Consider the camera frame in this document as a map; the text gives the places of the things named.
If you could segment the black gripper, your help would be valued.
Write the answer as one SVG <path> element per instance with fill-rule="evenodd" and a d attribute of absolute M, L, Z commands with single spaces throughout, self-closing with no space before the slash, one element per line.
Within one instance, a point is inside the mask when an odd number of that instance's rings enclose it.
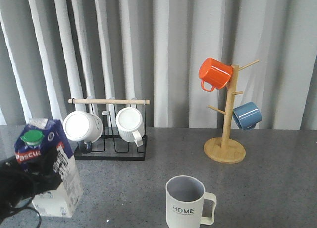
<path fill-rule="evenodd" d="M 51 148 L 39 160 L 39 172 L 30 173 L 13 161 L 0 164 L 0 219 L 11 217 L 26 208 L 40 193 L 55 190 L 62 183 L 53 171 L 58 150 Z"/>

